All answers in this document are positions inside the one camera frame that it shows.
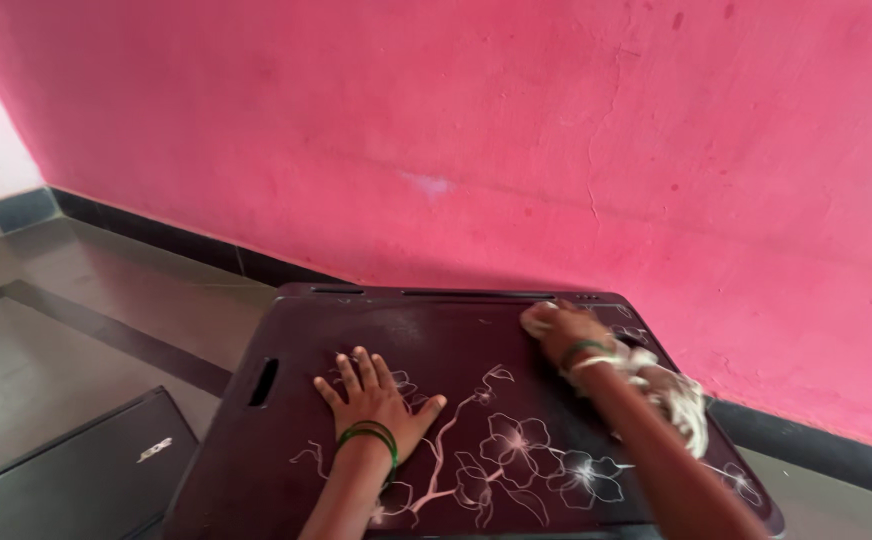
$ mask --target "pink wall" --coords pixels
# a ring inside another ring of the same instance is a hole
[[[360,283],[610,289],[872,443],[872,0],[0,0],[47,181]]]

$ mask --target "forearm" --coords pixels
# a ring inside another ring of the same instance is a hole
[[[686,452],[679,434],[643,397],[599,362],[579,370],[592,404],[622,438],[634,472],[669,540],[765,539],[766,529],[740,500]]]
[[[346,442],[299,540],[362,538],[391,466],[389,450],[379,439],[360,436]]]

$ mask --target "left hand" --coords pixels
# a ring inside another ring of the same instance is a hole
[[[346,354],[336,356],[348,402],[340,398],[322,376],[313,379],[313,386],[332,409],[336,421],[336,440],[353,424],[361,420],[374,420],[393,434],[399,454],[398,463],[403,463],[416,450],[420,439],[446,406],[447,400],[444,396],[433,396],[417,414],[413,414],[407,410],[393,374],[382,356],[370,356],[363,347],[353,349],[352,356],[359,365],[358,376]]]

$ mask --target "black desk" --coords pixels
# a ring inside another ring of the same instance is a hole
[[[458,411],[439,437],[442,453],[422,443],[399,468],[400,483],[382,494],[367,536],[651,532],[622,445],[553,373],[519,324],[533,303],[565,298],[675,369],[622,296],[298,283],[279,293],[178,491],[166,538],[295,538],[335,448],[331,412],[311,381],[317,375],[332,381],[336,353],[356,345],[403,372],[407,403],[437,393],[449,399],[427,435],[432,442]],[[514,433],[529,444],[507,447],[499,437]],[[781,534],[782,514],[712,419],[709,437],[706,462]],[[427,497],[437,468],[435,493],[442,495]]]

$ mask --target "desk top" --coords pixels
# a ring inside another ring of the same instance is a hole
[[[651,534],[622,444],[520,327],[523,310],[554,297],[594,311],[678,371],[618,294],[281,287],[179,488],[165,537],[295,537],[335,450],[332,413],[311,381],[336,379],[336,354],[357,345],[386,359],[414,410],[437,393],[448,399],[426,436],[433,445],[421,443],[399,467],[367,537]],[[708,423],[704,462],[781,534],[765,488]],[[528,444],[510,444],[513,434]]]

